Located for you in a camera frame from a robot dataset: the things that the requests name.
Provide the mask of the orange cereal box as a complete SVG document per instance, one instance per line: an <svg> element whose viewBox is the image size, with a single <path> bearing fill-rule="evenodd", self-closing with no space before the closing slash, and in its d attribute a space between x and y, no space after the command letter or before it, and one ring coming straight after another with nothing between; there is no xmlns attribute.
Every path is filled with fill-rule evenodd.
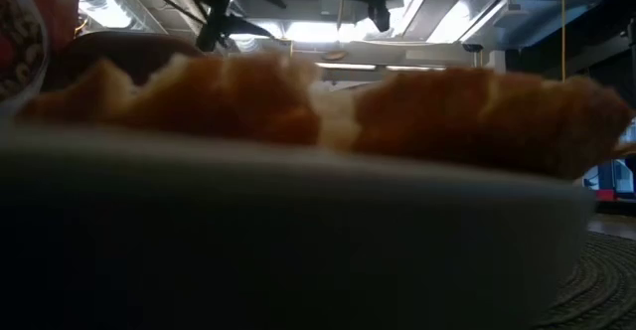
<svg viewBox="0 0 636 330"><path fill-rule="evenodd" d="M0 122L41 89L52 54L75 38L79 0L0 0Z"/></svg>

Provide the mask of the silver ceiling duct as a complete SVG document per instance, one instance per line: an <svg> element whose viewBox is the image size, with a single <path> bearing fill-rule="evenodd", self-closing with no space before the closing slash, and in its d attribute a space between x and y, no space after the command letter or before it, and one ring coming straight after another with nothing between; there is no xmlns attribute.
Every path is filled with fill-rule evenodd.
<svg viewBox="0 0 636 330"><path fill-rule="evenodd" d="M428 44L530 47L591 10L602 0L427 0L434 15Z"/></svg>

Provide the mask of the long ceiling light tube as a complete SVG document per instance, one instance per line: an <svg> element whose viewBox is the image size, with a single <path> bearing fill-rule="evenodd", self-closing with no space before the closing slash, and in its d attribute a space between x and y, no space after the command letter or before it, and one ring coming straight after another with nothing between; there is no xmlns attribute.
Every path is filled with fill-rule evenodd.
<svg viewBox="0 0 636 330"><path fill-rule="evenodd" d="M371 64L345 64L345 63L315 63L318 67L328 70L350 70L350 71L428 71L445 70L442 66L392 66L392 65L371 65Z"/></svg>

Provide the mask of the pale green round plate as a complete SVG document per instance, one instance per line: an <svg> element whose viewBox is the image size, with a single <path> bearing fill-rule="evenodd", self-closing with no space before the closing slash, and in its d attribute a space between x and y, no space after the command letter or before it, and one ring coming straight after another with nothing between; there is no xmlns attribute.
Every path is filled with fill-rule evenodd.
<svg viewBox="0 0 636 330"><path fill-rule="evenodd" d="M568 182L309 148L0 128L0 330L529 330Z"/></svg>

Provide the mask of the black aluminium table frame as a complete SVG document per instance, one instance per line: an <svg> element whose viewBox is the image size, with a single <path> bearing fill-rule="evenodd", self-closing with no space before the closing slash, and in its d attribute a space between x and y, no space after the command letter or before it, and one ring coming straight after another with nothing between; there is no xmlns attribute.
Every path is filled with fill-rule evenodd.
<svg viewBox="0 0 636 330"><path fill-rule="evenodd" d="M598 214L619 215L636 218L636 201L598 201L596 206Z"/></svg>

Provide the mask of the blue post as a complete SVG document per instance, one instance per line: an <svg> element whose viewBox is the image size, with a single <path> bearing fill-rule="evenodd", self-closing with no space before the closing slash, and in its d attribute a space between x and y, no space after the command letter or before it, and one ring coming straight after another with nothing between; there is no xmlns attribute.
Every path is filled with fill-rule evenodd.
<svg viewBox="0 0 636 330"><path fill-rule="evenodd" d="M599 190L615 190L613 161L607 161L597 167Z"/></svg>

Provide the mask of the grey round woven placemat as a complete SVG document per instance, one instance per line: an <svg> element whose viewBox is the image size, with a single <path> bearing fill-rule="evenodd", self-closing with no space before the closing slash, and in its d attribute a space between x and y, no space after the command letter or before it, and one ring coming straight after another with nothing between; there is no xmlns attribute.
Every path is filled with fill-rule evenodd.
<svg viewBox="0 0 636 330"><path fill-rule="evenodd" d="M636 241L590 232L532 330L636 330Z"/></svg>

